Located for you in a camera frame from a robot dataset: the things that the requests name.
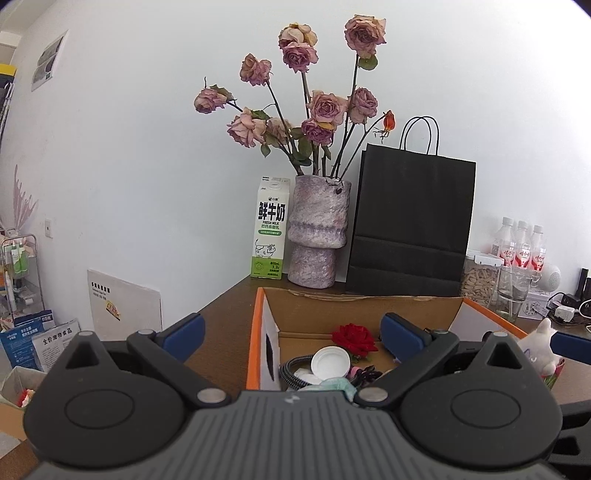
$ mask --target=gray ribbed panel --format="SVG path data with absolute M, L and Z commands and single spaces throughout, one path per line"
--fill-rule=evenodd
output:
M 340 392 L 243 392 L 197 412 L 166 450 L 134 466 L 80 472 L 47 463 L 28 480 L 559 480 L 543 465 L 508 473 L 453 468 L 414 449 L 383 411 Z

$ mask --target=pink rose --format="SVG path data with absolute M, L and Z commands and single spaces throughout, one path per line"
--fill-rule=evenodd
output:
M 212 113 L 216 108 L 224 108 L 228 97 L 211 88 L 204 88 L 193 102 L 199 113 Z
M 287 128 L 291 129 L 291 124 L 285 120 Z M 267 120 L 267 143 L 273 147 L 279 147 L 279 145 L 287 145 L 287 135 L 285 134 L 285 127 L 283 121 L 277 116 L 271 117 Z
M 312 91 L 312 101 L 308 103 L 310 116 L 318 123 L 326 122 L 335 127 L 343 123 L 343 116 L 349 102 L 334 93 L 325 94 L 322 90 Z
M 362 59 L 375 55 L 376 45 L 386 43 L 386 19 L 355 15 L 345 24 L 345 40 L 351 50 Z
M 307 43 L 313 47 L 318 42 L 318 37 L 309 25 L 290 23 L 279 33 L 279 48 L 285 48 L 291 42 Z
M 368 117 L 378 114 L 378 101 L 367 88 L 357 88 L 353 98 L 349 97 L 349 118 L 354 124 L 364 124 Z
M 304 120 L 301 124 L 301 131 L 311 142 L 320 145 L 330 145 L 332 143 L 334 130 L 322 128 L 313 118 Z
M 294 72 L 307 72 L 310 63 L 316 63 L 318 55 L 307 43 L 291 42 L 283 48 L 283 63 Z
M 252 53 L 249 53 L 242 62 L 240 79 L 250 82 L 251 85 L 264 85 L 269 80 L 271 62 L 269 60 L 258 61 Z
M 246 148 L 254 147 L 255 140 L 263 144 L 265 139 L 265 121 L 253 118 L 248 108 L 245 108 L 234 121 L 228 125 L 228 133 L 234 141 L 244 145 Z

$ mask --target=green label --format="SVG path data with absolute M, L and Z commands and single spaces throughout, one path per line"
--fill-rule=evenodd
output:
M 283 260 L 280 258 L 252 257 L 251 277 L 281 279 Z
M 275 235 L 280 236 L 281 232 L 279 230 L 259 230 L 261 235 Z

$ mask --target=white lid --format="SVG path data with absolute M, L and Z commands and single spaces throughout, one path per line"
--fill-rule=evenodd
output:
M 476 265 L 490 265 L 491 267 L 500 267 L 505 261 L 491 254 L 484 254 L 478 250 L 467 250 L 466 258 L 474 260 Z
M 321 380 L 344 377 L 351 368 L 351 359 L 339 346 L 325 346 L 316 352 L 311 363 L 312 373 Z

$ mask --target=wall socket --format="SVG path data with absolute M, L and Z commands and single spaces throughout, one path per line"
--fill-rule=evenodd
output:
M 51 229 L 51 220 L 45 219 L 45 236 L 53 238 L 53 230 Z

